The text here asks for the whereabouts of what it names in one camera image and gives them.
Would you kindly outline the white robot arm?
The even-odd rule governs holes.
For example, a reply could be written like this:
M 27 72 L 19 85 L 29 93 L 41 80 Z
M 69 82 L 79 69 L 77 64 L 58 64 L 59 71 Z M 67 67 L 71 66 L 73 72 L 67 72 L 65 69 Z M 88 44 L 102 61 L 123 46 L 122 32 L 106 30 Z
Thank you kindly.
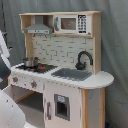
M 10 53 L 8 51 L 8 48 L 6 46 L 6 43 L 4 41 L 4 38 L 3 38 L 3 35 L 2 35 L 2 32 L 0 31 L 0 55 L 5 63 L 5 65 L 8 67 L 8 68 L 11 68 L 11 65 L 10 65 L 10 62 L 8 60 L 9 56 L 10 56 Z

